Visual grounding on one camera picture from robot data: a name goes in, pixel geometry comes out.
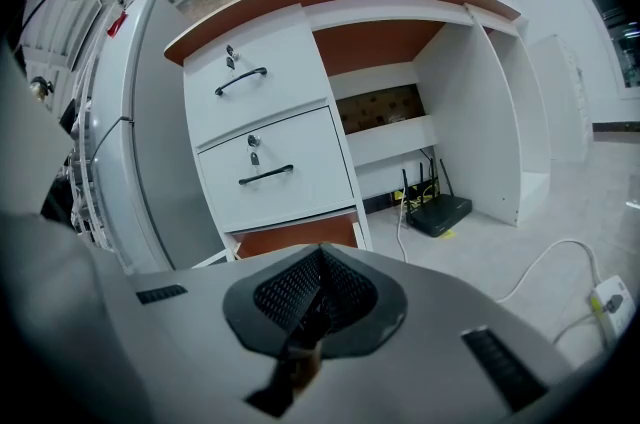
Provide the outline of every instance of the red tag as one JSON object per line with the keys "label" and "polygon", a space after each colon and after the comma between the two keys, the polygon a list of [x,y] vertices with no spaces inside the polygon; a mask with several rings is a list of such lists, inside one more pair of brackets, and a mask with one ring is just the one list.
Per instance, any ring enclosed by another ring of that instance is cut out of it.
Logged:
{"label": "red tag", "polygon": [[111,38],[116,36],[116,33],[120,30],[120,26],[124,22],[124,19],[127,18],[127,13],[123,10],[120,14],[120,17],[116,19],[116,21],[111,25],[111,27],[107,30],[107,35]]}

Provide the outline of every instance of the cabinet compartment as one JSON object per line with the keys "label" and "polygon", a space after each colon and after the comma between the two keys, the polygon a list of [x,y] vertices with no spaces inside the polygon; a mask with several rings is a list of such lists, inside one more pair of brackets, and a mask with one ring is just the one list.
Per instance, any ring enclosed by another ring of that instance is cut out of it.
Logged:
{"label": "cabinet compartment", "polygon": [[[198,156],[206,191],[225,232],[282,223],[354,204],[329,108],[282,120]],[[251,154],[260,162],[255,166]],[[292,169],[246,182],[284,167]]]}
{"label": "cabinet compartment", "polygon": [[[227,66],[228,45],[239,54],[234,70]],[[216,93],[261,68],[266,75],[253,73]],[[196,150],[248,124],[320,102],[330,93],[300,6],[270,13],[221,36],[187,58],[184,74],[189,135]]]}

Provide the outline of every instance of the black router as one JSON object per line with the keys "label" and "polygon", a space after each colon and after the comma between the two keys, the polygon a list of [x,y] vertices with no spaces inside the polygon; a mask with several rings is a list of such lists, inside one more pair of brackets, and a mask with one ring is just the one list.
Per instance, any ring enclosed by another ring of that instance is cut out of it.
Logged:
{"label": "black router", "polygon": [[[431,199],[423,201],[424,176],[422,163],[420,163],[420,204],[415,209],[411,209],[411,204],[409,203],[409,209],[407,211],[407,223],[430,237],[440,237],[469,214],[473,208],[471,200],[460,198],[453,194],[451,181],[449,180],[449,175],[447,174],[447,169],[444,167],[442,159],[440,159],[440,166],[442,166],[442,172],[447,181],[450,194],[442,194],[439,190],[436,192],[436,182],[438,178],[435,174],[433,159],[430,158]],[[409,185],[407,184],[407,173],[404,170],[402,170],[402,177],[404,178],[405,195],[407,195],[408,198]]]}

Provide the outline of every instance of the power plug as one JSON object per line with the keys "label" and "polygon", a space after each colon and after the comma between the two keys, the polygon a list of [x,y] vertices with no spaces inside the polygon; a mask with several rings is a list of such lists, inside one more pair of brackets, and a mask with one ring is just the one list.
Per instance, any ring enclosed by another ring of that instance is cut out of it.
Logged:
{"label": "power plug", "polygon": [[636,312],[631,294],[618,275],[608,278],[593,290],[591,306],[609,346],[624,333]]}

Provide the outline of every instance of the white wall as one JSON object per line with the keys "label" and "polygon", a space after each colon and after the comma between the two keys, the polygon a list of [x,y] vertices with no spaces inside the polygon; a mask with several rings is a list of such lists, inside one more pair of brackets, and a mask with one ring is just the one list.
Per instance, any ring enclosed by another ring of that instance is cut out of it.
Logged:
{"label": "white wall", "polygon": [[531,45],[559,35],[577,54],[593,122],[640,120],[640,100],[620,98],[622,72],[609,33],[592,0],[516,0],[529,18]]}

